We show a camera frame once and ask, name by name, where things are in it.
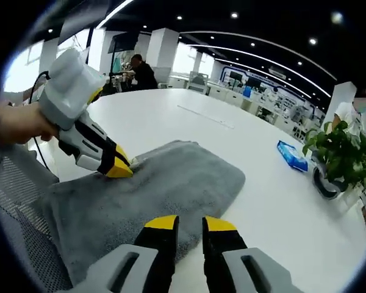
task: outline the potted plant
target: potted plant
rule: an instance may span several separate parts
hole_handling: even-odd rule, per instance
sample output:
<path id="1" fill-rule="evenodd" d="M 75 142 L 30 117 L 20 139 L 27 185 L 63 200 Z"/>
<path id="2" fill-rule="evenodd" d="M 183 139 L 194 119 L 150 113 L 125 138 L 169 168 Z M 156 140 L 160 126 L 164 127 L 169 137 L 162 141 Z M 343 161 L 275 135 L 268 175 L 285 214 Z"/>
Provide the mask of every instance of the potted plant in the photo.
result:
<path id="1" fill-rule="evenodd" d="M 327 134 L 328 126 L 306 142 L 303 153 L 312 150 L 312 160 L 317 163 L 314 184 L 327 199 L 352 190 L 357 185 L 366 189 L 366 136 L 345 132 L 347 122 L 341 121 Z"/>

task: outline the white table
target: white table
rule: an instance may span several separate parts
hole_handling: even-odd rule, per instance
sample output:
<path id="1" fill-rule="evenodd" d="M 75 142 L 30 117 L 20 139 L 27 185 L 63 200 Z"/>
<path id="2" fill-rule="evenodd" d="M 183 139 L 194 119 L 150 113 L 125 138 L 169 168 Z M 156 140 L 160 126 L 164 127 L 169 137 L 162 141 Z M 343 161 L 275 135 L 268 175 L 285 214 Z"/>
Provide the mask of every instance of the white table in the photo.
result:
<path id="1" fill-rule="evenodd" d="M 366 257 L 360 210 L 336 217 L 311 174 L 292 170 L 276 149 L 278 140 L 297 149 L 302 144 L 265 121 L 183 89 L 103 96 L 89 112 L 130 158 L 172 140 L 192 140 L 241 169 L 245 185 L 223 219 L 247 246 L 288 269 L 305 293 L 338 291 Z M 54 159 L 62 181 L 89 173 L 60 150 Z M 170 292 L 207 292 L 202 243 L 177 265 Z"/>

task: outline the ceiling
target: ceiling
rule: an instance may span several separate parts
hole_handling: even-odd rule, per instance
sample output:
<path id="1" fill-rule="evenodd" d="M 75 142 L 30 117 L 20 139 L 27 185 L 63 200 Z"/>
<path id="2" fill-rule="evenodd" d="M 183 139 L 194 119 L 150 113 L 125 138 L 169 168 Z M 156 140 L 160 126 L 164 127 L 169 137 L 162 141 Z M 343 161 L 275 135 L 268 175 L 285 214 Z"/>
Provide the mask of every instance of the ceiling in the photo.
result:
<path id="1" fill-rule="evenodd" d="M 79 6 L 79 1 L 63 2 L 65 5 L 53 17 L 56 26 L 69 11 Z M 123 0 L 82 1 L 81 4 L 100 6 L 101 2 L 108 7 L 109 13 Z M 181 41 L 187 44 L 230 48 L 272 60 L 304 76 L 305 79 L 289 69 L 275 66 L 282 69 L 287 79 L 291 79 L 287 80 L 289 84 L 309 94 L 311 102 L 326 110 L 330 98 L 323 91 L 331 94 L 338 83 L 352 81 L 358 88 L 357 95 L 366 91 L 366 1 L 350 4 L 345 4 L 346 1 L 327 1 L 324 6 L 305 2 L 278 1 L 270 5 L 258 0 L 231 0 L 216 5 L 211 0 L 134 0 L 110 19 L 105 27 L 108 30 L 148 32 L 167 27 L 180 32 Z M 231 18 L 232 12 L 237 12 L 239 17 Z M 333 12 L 342 14 L 340 24 L 332 23 Z M 95 17 L 93 24 L 100 20 Z M 317 39 L 315 46 L 308 42 L 311 37 Z M 264 72 L 274 66 L 274 63 L 260 57 L 241 52 L 206 47 L 197 49 L 228 60 L 224 62 L 226 65 L 233 61 Z M 302 66 L 297 64 L 298 61 L 302 61 Z"/>

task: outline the gray towel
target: gray towel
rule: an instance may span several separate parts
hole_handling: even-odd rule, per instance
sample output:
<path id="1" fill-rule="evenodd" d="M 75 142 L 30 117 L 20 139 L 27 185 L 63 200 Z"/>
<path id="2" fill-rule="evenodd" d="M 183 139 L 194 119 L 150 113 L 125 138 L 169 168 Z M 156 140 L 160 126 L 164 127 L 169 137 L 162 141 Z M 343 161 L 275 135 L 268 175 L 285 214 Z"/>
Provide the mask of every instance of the gray towel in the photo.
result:
<path id="1" fill-rule="evenodd" d="M 199 242 L 201 219 L 220 217 L 245 176 L 197 143 L 175 141 L 137 157 L 132 178 L 97 173 L 55 184 L 43 199 L 53 241 L 78 284 L 88 267 L 121 244 L 133 244 L 155 217 L 179 215 L 177 261 Z"/>

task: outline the cable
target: cable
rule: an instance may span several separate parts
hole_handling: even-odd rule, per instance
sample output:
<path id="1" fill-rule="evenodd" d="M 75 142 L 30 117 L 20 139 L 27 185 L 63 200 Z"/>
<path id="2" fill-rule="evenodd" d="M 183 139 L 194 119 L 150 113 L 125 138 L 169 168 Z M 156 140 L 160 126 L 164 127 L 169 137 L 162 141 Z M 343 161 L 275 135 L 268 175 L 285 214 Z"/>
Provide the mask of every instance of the cable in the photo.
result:
<path id="1" fill-rule="evenodd" d="M 80 50 L 82 50 L 82 51 L 83 51 L 83 48 L 82 48 L 82 46 L 80 45 L 80 42 L 79 42 L 79 40 L 77 39 L 76 35 L 74 35 L 74 39 L 75 39 L 75 41 L 77 42 L 77 45 L 79 46 Z"/>
<path id="2" fill-rule="evenodd" d="M 31 104 L 31 101 L 32 101 L 32 94 L 34 93 L 34 88 L 35 88 L 35 86 L 37 85 L 37 82 L 38 82 L 38 80 L 40 79 L 40 77 L 41 77 L 41 76 L 43 76 L 43 75 L 45 75 L 45 76 L 46 76 L 46 79 L 50 79 L 50 77 L 49 77 L 49 72 L 48 72 L 48 71 L 43 71 L 43 72 L 41 72 L 41 73 L 38 75 L 37 79 L 35 80 L 34 85 L 33 85 L 33 86 L 32 86 L 32 88 L 31 88 L 31 94 L 30 94 L 30 98 L 29 98 L 29 104 Z M 42 161 L 43 161 L 43 163 L 44 163 L 44 165 L 45 165 L 46 169 L 48 169 L 48 170 L 50 171 L 50 169 L 49 169 L 49 167 L 48 167 L 48 165 L 47 165 L 47 163 L 46 163 L 46 161 L 45 161 L 44 157 L 42 156 L 42 152 L 41 152 L 41 149 L 39 148 L 39 145 L 38 145 L 38 142 L 37 142 L 37 138 L 36 138 L 36 137 L 33 137 L 33 138 L 34 138 L 35 145 L 37 146 L 37 149 L 38 149 L 39 155 L 41 156 L 41 159 L 42 159 Z"/>

